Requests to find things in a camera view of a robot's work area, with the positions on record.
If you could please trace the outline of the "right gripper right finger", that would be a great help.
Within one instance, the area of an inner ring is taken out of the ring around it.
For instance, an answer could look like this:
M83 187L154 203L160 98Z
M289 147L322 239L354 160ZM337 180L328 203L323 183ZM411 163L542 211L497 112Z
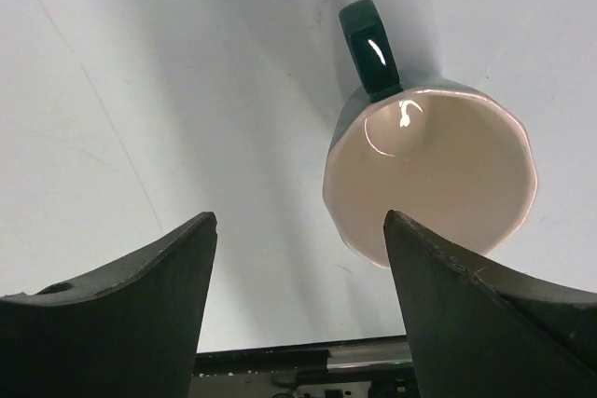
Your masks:
M507 268L390 211L383 233L424 397L592 397L596 296Z

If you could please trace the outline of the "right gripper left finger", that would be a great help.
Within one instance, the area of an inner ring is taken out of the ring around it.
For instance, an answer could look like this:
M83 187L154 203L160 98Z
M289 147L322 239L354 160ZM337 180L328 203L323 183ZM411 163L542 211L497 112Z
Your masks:
M106 265L1 299L5 397L185 397L217 244L213 213Z

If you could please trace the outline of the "dark green mug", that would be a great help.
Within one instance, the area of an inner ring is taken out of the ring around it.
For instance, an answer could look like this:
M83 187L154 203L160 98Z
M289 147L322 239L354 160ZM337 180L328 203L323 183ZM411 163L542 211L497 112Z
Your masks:
M323 200L343 243L389 267L383 222L400 211L488 254L525 223L538 174L521 121L487 94L439 76L403 79L372 0L339 14L360 78L327 151Z

